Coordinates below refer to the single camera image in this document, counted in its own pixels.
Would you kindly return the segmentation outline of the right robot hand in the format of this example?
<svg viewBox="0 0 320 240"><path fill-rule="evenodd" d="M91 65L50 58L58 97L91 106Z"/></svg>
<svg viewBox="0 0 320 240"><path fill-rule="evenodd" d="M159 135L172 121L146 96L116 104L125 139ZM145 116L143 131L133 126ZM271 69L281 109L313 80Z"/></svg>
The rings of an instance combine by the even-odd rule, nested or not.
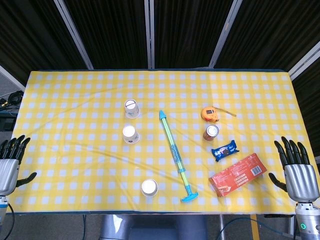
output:
<svg viewBox="0 0 320 240"><path fill-rule="evenodd" d="M282 165L285 182L279 181L273 173L268 173L272 183L285 191L288 196L298 203L312 203L320 198L317 176L305 146L301 142L295 143L282 136L281 145L277 140L277 148Z"/></svg>

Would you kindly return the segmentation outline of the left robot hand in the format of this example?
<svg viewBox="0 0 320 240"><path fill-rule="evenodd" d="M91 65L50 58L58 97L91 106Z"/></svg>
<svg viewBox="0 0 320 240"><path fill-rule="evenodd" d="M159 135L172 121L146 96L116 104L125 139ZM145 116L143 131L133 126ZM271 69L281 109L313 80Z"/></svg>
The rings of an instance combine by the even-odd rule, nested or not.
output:
<svg viewBox="0 0 320 240"><path fill-rule="evenodd" d="M36 172L32 172L27 178L18 179L25 149L30 140L30 137L25 138L25 135L21 135L0 144L1 197L9 196L16 188L30 183L37 176Z"/></svg>

